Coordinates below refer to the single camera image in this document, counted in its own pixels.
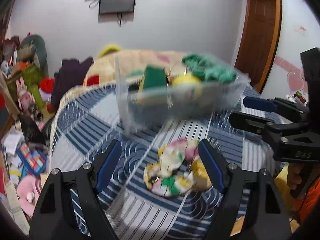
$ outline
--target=pink wall decal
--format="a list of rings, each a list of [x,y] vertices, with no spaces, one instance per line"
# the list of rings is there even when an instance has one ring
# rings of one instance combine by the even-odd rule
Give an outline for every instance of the pink wall decal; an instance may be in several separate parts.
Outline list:
[[[303,68],[299,69],[279,56],[275,57],[274,64],[288,72],[287,81],[291,92],[303,90],[303,94],[308,93],[308,84],[304,79]]]

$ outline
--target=blue clamp handle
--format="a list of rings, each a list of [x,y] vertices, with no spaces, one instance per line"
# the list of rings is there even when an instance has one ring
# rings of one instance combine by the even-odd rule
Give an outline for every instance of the blue clamp handle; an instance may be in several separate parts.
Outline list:
[[[105,189],[108,186],[112,174],[119,162],[121,151],[121,143],[119,141],[116,141],[113,146],[110,145],[106,152],[103,153],[107,155],[107,158],[105,159],[100,170],[97,172],[97,185],[95,187],[95,190],[98,193],[100,193],[103,189]]]
[[[212,186],[224,193],[230,181],[227,170],[228,162],[207,140],[199,142],[198,150]]]
[[[277,106],[271,101],[261,98],[245,97],[243,105],[248,108],[253,108],[266,112],[276,112]]]

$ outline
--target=door frame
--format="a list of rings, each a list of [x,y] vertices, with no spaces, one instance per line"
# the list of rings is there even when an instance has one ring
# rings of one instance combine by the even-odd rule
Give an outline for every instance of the door frame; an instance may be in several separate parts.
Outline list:
[[[257,85],[257,92],[262,93],[264,86],[267,83],[268,76],[270,74],[271,68],[273,66],[273,61],[276,56],[280,31],[281,31],[281,21],[282,21],[282,0],[276,0],[276,19],[275,19],[275,28],[272,35],[271,48],[267,58],[266,65],[264,67],[261,79]]]
[[[239,64],[239,60],[240,60],[239,55],[241,55],[243,53],[244,37],[246,36],[247,31],[249,31],[247,28],[248,27],[247,23],[248,23],[248,18],[249,18],[250,2],[251,2],[251,0],[247,0],[247,7],[246,7],[246,13],[245,13],[245,20],[244,20],[244,29],[243,29],[243,33],[242,33],[238,56],[237,56],[236,63],[235,63],[235,68],[237,68],[237,66]],[[275,14],[275,27],[274,27],[274,31],[272,34],[271,47],[269,49],[268,58],[266,60],[265,66],[264,66],[262,76],[261,76],[260,81],[258,82],[257,87],[256,87],[256,90],[259,93],[262,93],[262,90],[268,80],[268,76],[271,71],[271,68],[273,65],[273,60],[276,56],[276,51],[278,48],[279,36],[280,36],[280,30],[281,30],[281,20],[282,20],[282,0],[276,0],[276,9],[275,10],[276,10],[276,12],[275,12],[276,13]]]

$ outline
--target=striped bedsheet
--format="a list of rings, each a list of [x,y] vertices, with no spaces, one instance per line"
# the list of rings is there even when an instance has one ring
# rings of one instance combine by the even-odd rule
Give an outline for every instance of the striped bedsheet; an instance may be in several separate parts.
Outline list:
[[[244,96],[260,97],[247,87]],[[264,113],[242,105],[246,113],[265,116],[280,122],[275,114]],[[173,198],[161,198],[146,189],[143,171],[147,163],[157,161],[157,150],[179,138],[198,140],[214,138],[228,162],[242,169],[274,172],[272,150],[258,136],[248,136],[228,123],[230,112],[212,113],[200,120],[168,121],[129,137],[119,119],[115,87],[107,85],[71,100],[60,112],[52,145],[52,168],[63,172],[92,162],[105,151],[111,140],[122,145],[122,154],[108,187],[98,198],[119,239],[201,239],[219,206],[222,195],[211,188]],[[182,166],[179,172],[185,171]],[[238,217],[245,214],[248,191],[244,191]],[[71,190],[80,231],[90,235],[81,211],[76,190]]]

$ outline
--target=red stuffed toy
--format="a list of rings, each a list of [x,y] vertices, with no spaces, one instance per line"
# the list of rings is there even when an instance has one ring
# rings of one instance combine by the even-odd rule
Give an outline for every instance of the red stuffed toy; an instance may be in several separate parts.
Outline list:
[[[52,94],[53,86],[54,79],[52,78],[45,78],[40,82],[40,89],[48,94]]]

